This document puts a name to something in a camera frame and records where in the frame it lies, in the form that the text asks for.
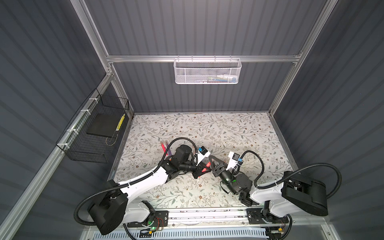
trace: gray wall panel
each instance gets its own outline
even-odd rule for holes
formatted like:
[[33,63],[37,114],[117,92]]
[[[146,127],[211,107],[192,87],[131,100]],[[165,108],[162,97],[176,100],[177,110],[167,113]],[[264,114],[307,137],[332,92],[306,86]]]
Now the gray wall panel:
[[244,63],[238,84],[176,84],[172,63],[115,63],[135,112],[268,110],[291,63]]
[[325,0],[92,1],[110,55],[292,55]]
[[[379,238],[384,226],[383,12],[382,0],[340,0],[275,114],[299,167],[341,170],[328,209],[342,239]],[[308,174],[328,191],[336,181],[329,169]]]
[[[0,63],[2,222],[105,71],[69,0],[1,0]],[[72,211],[110,167],[65,158],[14,239],[78,239]]]

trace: aluminum rail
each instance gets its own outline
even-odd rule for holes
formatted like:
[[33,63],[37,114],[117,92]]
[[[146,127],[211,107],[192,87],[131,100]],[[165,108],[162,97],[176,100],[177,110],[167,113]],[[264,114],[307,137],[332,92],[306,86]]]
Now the aluminum rail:
[[109,63],[173,63],[175,59],[178,61],[231,61],[240,59],[243,63],[297,63],[300,56],[107,56]]

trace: black wire basket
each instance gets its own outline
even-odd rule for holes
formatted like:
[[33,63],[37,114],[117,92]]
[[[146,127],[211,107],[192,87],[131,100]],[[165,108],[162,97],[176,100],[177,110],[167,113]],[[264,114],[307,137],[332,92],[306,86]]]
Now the black wire basket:
[[[114,161],[119,150],[125,129],[129,121],[128,99],[106,95],[99,95],[93,100],[88,110],[83,111],[80,121],[71,129],[70,124],[62,133],[67,131],[70,135],[65,142],[56,145],[65,152],[69,159],[74,161],[108,163]],[[118,119],[112,136],[98,136],[90,134],[89,129],[98,115]]]

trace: purple marker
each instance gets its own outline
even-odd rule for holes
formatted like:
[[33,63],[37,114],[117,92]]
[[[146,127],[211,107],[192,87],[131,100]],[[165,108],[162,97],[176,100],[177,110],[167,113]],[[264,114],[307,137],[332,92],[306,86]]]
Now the purple marker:
[[172,153],[170,152],[170,149],[168,149],[168,155],[169,155],[169,156],[172,155]]

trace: red marker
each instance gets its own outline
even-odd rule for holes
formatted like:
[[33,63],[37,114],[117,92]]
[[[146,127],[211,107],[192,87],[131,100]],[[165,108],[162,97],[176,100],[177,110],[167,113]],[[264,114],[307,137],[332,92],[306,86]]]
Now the red marker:
[[163,142],[160,142],[161,143],[161,147],[163,148],[163,151],[166,152],[166,148],[164,147],[164,143]]
[[206,166],[207,166],[207,167],[210,167],[210,166],[211,166],[211,162],[207,163]]

